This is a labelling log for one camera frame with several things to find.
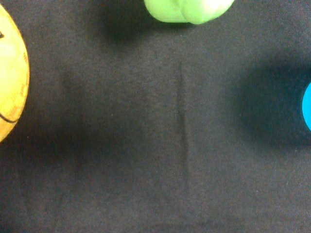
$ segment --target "light green toy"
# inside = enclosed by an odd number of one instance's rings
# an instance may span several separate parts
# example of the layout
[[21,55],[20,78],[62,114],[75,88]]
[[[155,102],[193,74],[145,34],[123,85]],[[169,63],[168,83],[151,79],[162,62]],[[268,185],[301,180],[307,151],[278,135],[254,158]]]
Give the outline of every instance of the light green toy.
[[221,16],[234,0],[144,0],[150,14],[167,23],[202,24]]

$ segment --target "blue object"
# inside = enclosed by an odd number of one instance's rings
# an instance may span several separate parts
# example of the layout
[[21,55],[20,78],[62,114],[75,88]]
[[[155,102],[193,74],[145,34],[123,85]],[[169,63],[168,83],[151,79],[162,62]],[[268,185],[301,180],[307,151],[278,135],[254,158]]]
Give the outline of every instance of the blue object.
[[311,130],[311,84],[309,84],[303,96],[302,114],[308,128]]

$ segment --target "yellow ball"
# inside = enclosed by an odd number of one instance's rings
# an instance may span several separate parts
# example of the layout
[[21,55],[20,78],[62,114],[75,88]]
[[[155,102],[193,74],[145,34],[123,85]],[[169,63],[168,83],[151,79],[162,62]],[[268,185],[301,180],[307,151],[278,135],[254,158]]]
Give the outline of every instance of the yellow ball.
[[0,5],[0,142],[14,128],[24,109],[29,73],[23,38]]

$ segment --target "ball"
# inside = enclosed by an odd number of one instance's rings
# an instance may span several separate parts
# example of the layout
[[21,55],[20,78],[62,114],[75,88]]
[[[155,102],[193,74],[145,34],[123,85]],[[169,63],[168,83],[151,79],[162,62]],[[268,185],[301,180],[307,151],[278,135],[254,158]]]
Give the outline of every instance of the ball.
[[311,84],[309,84],[303,96],[302,114],[306,125],[311,130]]
[[29,78],[25,43],[13,19],[0,4],[0,142],[22,114]]
[[144,0],[149,13],[162,22],[203,24],[225,13],[234,0]]

